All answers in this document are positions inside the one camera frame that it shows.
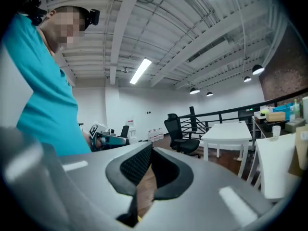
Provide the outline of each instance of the chair headrest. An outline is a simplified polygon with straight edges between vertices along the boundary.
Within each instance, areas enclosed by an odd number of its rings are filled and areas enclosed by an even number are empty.
[[[177,119],[178,119],[177,114],[168,114],[168,121],[173,121]]]

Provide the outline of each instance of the teal t-shirt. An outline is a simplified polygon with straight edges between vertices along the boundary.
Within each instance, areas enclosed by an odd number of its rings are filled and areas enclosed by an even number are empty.
[[[17,128],[51,144],[58,156],[90,153],[78,126],[72,88],[31,20],[16,15],[2,42],[33,90]]]

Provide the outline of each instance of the rectangular light fixture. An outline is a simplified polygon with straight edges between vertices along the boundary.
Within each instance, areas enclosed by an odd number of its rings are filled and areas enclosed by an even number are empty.
[[[144,58],[137,71],[135,72],[133,78],[131,78],[130,83],[135,85],[138,79],[141,77],[141,75],[143,75],[144,71],[150,66],[151,63],[152,62],[150,60]]]

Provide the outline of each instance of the chair seat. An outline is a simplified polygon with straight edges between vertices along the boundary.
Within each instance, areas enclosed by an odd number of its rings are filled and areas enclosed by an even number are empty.
[[[185,142],[180,144],[180,150],[184,153],[189,154],[194,152],[198,148],[199,144],[200,144],[199,140],[194,140],[194,139],[186,140]]]

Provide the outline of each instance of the man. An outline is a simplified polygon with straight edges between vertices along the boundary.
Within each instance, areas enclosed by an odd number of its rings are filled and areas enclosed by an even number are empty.
[[[58,155],[90,153],[90,137],[77,123],[77,103],[64,72],[53,56],[74,43],[89,25],[90,13],[80,7],[52,10],[40,27],[17,14],[2,41],[32,88],[17,128],[54,146]]]

